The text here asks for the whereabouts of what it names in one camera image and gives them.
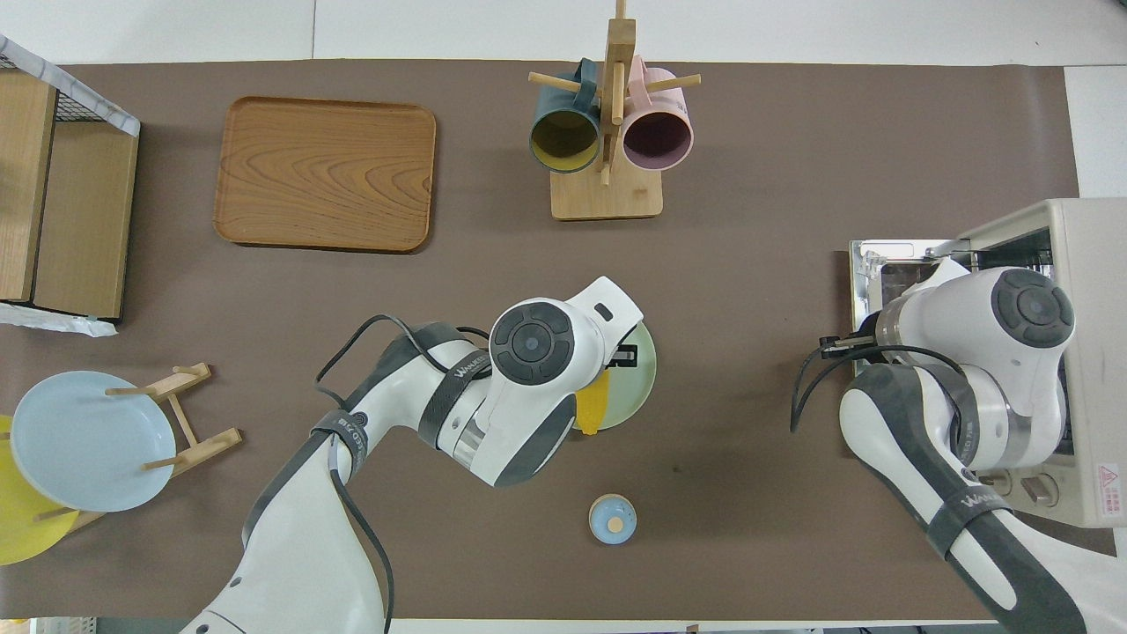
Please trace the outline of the pale green plate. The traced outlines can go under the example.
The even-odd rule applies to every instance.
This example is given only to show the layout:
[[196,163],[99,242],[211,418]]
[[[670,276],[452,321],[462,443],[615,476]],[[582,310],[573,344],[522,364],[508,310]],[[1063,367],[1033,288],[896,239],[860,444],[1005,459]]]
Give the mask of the pale green plate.
[[[640,322],[640,328],[636,330],[632,340],[637,343],[637,368],[609,369],[607,414],[598,432],[624,423],[633,417],[653,391],[659,359],[653,336],[644,322]],[[579,431],[575,422],[576,420],[573,429]]]

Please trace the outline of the pink mug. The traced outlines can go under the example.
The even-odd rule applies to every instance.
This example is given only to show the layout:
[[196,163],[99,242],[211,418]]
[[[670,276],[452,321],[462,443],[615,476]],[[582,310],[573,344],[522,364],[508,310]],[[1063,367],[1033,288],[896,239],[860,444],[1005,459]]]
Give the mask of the pink mug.
[[674,87],[648,92],[647,84],[672,79],[666,69],[648,66],[635,55],[625,88],[622,148],[624,157],[644,170],[666,170],[689,155],[694,132],[687,98]]

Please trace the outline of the yellow plate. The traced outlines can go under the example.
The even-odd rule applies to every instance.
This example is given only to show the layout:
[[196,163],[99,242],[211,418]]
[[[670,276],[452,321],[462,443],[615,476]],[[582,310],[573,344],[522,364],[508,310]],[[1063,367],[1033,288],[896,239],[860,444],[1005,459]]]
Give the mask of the yellow plate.
[[70,532],[79,512],[39,493],[11,450],[11,417],[0,416],[0,565],[36,557]]

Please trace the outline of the light blue plate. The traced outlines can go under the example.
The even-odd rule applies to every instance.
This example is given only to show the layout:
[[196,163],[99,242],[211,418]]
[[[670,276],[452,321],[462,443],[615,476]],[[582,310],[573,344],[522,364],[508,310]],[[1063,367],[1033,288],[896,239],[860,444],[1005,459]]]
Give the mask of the light blue plate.
[[121,512],[158,495],[176,456],[172,425],[147,394],[106,394],[126,379],[66,370],[20,398],[11,428],[14,461],[41,494],[88,512]]

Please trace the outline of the brown table mat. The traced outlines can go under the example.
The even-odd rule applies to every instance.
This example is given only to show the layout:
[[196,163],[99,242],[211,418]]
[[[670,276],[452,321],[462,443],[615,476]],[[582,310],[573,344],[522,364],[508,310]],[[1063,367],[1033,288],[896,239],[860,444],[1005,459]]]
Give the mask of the brown table mat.
[[[394,627],[440,618],[977,620],[975,595],[843,446],[820,384],[796,434],[792,382],[850,327],[851,240],[950,240],[1079,196],[1065,71],[1053,66],[677,63],[696,144],[659,217],[559,222],[527,130],[550,62],[72,65],[142,123],[116,336],[0,328],[0,413],[92,369],[145,384],[212,365],[184,398],[201,436],[243,443],[0,568],[0,618],[189,619],[224,586],[261,489],[332,402],[314,374],[371,314],[490,328],[515,302],[607,276],[659,351],[651,398],[494,490],[397,429],[350,494],[389,550]],[[411,255],[234,245],[212,224],[229,106],[248,95],[411,102],[436,117],[433,221]],[[605,545],[592,502],[624,495]]]

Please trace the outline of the toaster oven glass door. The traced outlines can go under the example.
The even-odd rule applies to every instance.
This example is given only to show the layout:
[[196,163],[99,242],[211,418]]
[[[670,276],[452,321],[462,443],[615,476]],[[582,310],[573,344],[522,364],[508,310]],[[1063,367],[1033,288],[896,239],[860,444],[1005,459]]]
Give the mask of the toaster oven glass door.
[[871,336],[869,314],[894,304],[914,285],[925,288],[961,276],[969,267],[970,240],[850,241],[851,330]]

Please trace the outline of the yellow corn cob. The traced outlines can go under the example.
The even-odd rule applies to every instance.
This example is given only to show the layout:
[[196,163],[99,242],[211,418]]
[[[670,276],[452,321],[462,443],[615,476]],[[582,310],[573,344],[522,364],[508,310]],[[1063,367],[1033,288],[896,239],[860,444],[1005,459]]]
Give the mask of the yellow corn cob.
[[609,370],[587,387],[576,393],[577,416],[575,426],[584,436],[595,436],[607,416]]

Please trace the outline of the dark teal mug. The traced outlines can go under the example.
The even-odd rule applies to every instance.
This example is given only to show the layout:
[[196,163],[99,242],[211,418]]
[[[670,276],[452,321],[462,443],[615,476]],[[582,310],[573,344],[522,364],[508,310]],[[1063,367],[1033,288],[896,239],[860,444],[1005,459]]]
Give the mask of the dark teal mug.
[[541,166],[556,173],[575,173],[600,157],[600,97],[597,64],[582,59],[573,75],[573,92],[554,84],[540,88],[530,132],[530,150]]

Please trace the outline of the white toaster oven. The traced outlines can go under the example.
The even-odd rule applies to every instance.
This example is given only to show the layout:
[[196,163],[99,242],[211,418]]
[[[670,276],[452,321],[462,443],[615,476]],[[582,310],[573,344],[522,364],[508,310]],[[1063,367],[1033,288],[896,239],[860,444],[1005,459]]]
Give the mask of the white toaster oven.
[[[1042,464],[1010,468],[1014,509],[1081,528],[1127,528],[1127,198],[1053,198],[964,232],[971,250],[1049,248],[1079,325],[1061,364],[1066,423]],[[1055,508],[1021,479],[1050,474]]]

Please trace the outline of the wooden serving tray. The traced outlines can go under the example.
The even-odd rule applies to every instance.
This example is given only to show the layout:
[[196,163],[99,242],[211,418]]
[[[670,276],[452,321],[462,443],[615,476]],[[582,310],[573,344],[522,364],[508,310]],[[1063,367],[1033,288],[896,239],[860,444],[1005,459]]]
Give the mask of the wooden serving tray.
[[249,247],[411,253],[431,236],[437,127],[415,104],[239,98],[215,232]]

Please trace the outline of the wooden plate rack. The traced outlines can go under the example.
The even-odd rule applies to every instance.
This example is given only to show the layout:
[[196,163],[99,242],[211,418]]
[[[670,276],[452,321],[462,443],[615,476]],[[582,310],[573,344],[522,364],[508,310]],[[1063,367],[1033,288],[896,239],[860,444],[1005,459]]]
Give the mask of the wooden plate rack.
[[[199,439],[195,436],[194,429],[187,420],[184,407],[180,404],[180,393],[208,379],[211,374],[210,367],[206,364],[174,366],[172,373],[168,377],[157,379],[153,384],[143,387],[130,384],[128,389],[107,390],[106,394],[147,394],[156,401],[158,407],[165,410],[166,417],[168,417],[170,425],[172,425],[174,441],[176,441],[177,450],[176,456],[172,459],[149,462],[149,464],[144,465],[144,468],[149,470],[172,465],[174,477],[241,443],[242,436],[236,428],[215,434],[215,436],[205,439]],[[79,515],[88,515],[88,517],[108,514],[73,510],[79,512]]]

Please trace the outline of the wooden mug tree stand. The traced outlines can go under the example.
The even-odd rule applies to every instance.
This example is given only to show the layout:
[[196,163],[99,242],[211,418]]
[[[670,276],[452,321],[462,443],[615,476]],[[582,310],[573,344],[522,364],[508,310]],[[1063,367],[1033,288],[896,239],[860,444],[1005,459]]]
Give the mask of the wooden mug tree stand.
[[[615,15],[607,21],[604,60],[601,64],[595,62],[602,130],[600,157],[575,173],[556,173],[544,167],[550,172],[551,212],[556,220],[646,218],[656,217],[663,211],[662,173],[668,169],[644,170],[633,166],[622,148],[625,88],[632,59],[637,55],[637,26],[635,19],[627,16],[625,7],[627,0],[615,0]],[[543,84],[554,84],[573,92],[579,90],[579,84],[559,75],[531,72],[529,80],[539,89]],[[700,83],[700,75],[673,73],[672,79],[647,84],[647,89],[648,92],[674,87],[684,90]]]

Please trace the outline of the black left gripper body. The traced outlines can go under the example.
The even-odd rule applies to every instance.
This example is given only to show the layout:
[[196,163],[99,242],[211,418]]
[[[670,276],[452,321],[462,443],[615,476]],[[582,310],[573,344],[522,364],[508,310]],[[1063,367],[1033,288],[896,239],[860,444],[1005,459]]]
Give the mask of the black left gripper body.
[[633,325],[625,337],[616,343],[615,352],[609,357],[605,369],[637,368],[637,343],[633,342],[632,337],[638,328],[640,324]]

